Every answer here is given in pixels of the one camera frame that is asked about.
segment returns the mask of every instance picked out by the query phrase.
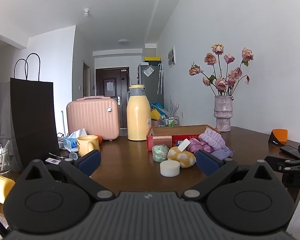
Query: yellow thermos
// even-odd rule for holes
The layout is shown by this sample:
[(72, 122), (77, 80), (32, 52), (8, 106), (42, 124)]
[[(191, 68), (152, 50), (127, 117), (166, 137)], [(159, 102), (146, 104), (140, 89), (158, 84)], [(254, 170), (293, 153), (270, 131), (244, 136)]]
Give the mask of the yellow thermos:
[(143, 141), (151, 128), (150, 104), (145, 85), (131, 85), (127, 93), (128, 139)]

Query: yellow mug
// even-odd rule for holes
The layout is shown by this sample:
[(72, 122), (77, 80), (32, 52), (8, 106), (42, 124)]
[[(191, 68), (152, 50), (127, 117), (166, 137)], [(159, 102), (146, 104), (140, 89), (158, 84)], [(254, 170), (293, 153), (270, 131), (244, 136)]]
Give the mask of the yellow mug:
[(93, 150), (100, 150), (98, 136), (84, 135), (77, 138), (78, 152), (82, 157)]

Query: brown door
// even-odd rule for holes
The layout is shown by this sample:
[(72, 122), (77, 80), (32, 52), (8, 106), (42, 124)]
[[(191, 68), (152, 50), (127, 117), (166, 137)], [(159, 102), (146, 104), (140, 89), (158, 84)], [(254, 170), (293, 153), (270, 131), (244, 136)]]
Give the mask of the brown door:
[(120, 128), (127, 128), (127, 91), (129, 86), (127, 71), (129, 68), (96, 69), (97, 95), (120, 101), (118, 106)]

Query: gray refrigerator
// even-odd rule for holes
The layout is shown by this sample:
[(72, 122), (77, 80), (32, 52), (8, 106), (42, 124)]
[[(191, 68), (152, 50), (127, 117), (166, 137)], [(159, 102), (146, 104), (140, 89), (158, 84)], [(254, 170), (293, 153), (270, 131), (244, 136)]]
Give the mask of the gray refrigerator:
[(149, 66), (139, 66), (138, 69), (138, 82), (139, 84), (145, 85), (146, 88), (146, 96), (148, 98), (148, 101), (150, 103), (160, 103), (163, 107), (163, 87), (162, 87), (162, 94), (161, 94), (161, 83), (159, 88), (159, 94), (158, 92), (158, 83), (159, 83), (159, 70), (160, 67), (156, 66), (156, 64), (151, 65), (149, 63)]

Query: suitcase handle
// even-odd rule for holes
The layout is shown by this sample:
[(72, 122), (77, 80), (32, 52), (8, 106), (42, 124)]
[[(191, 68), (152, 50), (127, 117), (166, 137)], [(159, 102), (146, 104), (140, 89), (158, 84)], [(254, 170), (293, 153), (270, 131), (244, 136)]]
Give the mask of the suitcase handle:
[(79, 98), (77, 101), (83, 101), (83, 100), (93, 100), (93, 99), (110, 99), (111, 97), (103, 97), (103, 96), (91, 96), (91, 97), (84, 97)]

